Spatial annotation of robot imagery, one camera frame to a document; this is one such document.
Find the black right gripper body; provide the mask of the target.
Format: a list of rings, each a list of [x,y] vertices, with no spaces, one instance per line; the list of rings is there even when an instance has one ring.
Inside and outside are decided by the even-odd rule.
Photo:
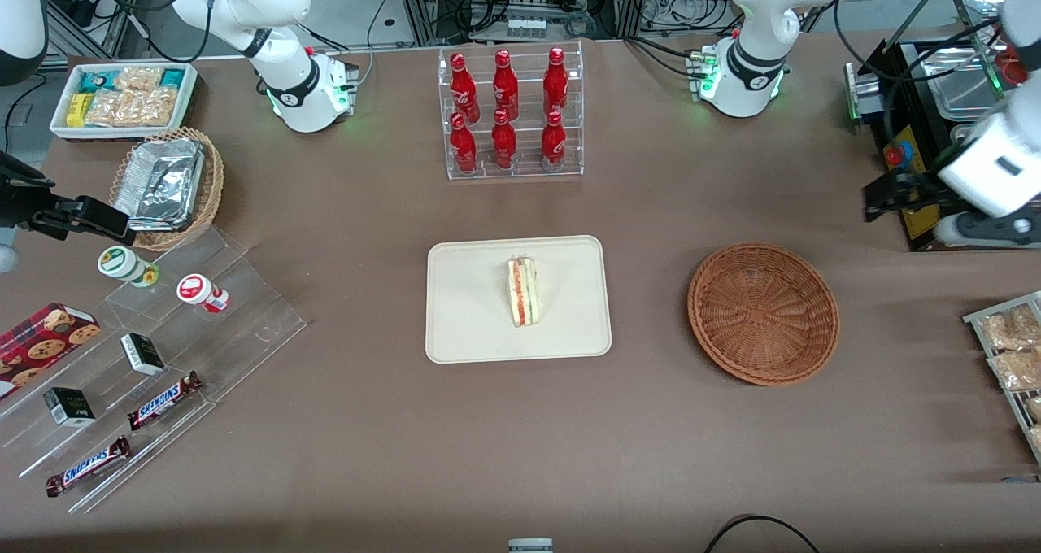
[[[53,186],[36,168],[1,153],[1,227],[18,227],[34,213],[50,209]]]

